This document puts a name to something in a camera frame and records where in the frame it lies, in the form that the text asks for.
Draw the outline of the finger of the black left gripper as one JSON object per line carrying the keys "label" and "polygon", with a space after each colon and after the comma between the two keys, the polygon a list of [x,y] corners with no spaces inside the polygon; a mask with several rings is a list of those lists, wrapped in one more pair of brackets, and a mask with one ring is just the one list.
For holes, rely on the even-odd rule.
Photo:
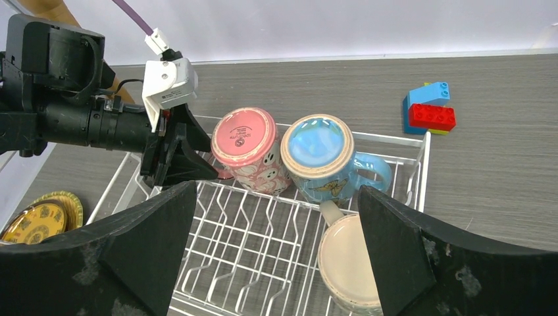
{"label": "finger of the black left gripper", "polygon": [[197,122],[188,106],[171,109],[171,119],[176,121],[178,145],[166,172],[167,186],[189,180],[216,180],[218,171],[200,153],[211,151],[211,139]]}

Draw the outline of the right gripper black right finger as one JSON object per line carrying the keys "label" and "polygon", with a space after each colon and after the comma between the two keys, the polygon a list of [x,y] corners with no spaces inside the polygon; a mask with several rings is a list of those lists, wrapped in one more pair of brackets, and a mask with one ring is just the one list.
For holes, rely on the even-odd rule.
{"label": "right gripper black right finger", "polygon": [[556,315],[557,253],[463,230],[361,186],[385,315]]}

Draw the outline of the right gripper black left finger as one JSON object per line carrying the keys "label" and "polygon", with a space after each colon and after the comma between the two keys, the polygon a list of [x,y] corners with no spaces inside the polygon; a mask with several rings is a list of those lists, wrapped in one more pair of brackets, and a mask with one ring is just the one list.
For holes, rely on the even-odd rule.
{"label": "right gripper black left finger", "polygon": [[1,248],[2,315],[166,315],[194,181],[39,244]]}

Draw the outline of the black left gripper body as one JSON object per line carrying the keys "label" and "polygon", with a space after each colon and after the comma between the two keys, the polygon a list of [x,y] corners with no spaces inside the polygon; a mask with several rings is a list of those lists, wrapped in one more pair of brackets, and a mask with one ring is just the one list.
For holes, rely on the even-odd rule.
{"label": "black left gripper body", "polygon": [[149,188],[168,188],[192,179],[190,114],[187,104],[161,112],[141,158],[140,175]]}

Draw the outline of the pink ceramic mug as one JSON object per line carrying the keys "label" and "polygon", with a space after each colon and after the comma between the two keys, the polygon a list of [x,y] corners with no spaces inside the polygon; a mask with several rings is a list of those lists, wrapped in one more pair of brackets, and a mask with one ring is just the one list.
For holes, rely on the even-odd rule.
{"label": "pink ceramic mug", "polygon": [[280,140],[267,111],[242,107],[223,116],[215,126],[211,151],[245,189],[275,196],[292,183],[281,158]]}

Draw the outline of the cream green ceramic mug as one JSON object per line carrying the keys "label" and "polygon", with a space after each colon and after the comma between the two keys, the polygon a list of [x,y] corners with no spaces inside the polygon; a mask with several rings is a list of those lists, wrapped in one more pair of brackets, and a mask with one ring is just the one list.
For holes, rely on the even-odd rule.
{"label": "cream green ceramic mug", "polygon": [[318,247],[318,267],[332,299],[354,315],[383,315],[360,216],[344,215],[332,201],[319,210],[328,228]]}

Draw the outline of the large yellow woven plate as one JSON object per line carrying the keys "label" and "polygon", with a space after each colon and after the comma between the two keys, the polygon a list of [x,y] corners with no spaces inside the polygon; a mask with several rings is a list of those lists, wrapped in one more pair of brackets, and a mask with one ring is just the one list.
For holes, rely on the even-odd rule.
{"label": "large yellow woven plate", "polygon": [[55,191],[35,199],[31,205],[45,200],[61,202],[66,211],[66,231],[80,228],[84,224],[84,208],[77,195],[67,191]]}

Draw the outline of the small yellow patterned plate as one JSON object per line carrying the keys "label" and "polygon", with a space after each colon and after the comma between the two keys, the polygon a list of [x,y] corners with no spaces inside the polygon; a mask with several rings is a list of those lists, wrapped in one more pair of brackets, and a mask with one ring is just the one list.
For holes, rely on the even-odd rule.
{"label": "small yellow patterned plate", "polygon": [[33,203],[25,208],[1,234],[12,244],[38,244],[66,230],[67,214],[63,204],[54,199]]}

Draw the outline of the blue ceramic mug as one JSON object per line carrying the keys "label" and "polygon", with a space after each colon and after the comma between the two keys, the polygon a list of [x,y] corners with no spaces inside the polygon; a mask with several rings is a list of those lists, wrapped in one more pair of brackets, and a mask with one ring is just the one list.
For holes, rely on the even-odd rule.
{"label": "blue ceramic mug", "polygon": [[346,204],[362,185],[387,192],[392,169],[370,153],[358,152],[348,125],[327,114],[302,117],[284,133],[280,155],[293,183],[311,203]]}

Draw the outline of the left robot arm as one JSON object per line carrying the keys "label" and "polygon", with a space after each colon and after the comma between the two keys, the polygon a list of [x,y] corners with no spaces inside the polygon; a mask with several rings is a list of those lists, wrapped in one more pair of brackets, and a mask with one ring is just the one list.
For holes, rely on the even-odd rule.
{"label": "left robot arm", "polygon": [[114,71],[96,32],[27,14],[10,17],[1,52],[1,152],[43,153],[48,143],[141,154],[150,187],[214,180],[211,140],[179,101],[151,110],[112,90]]}

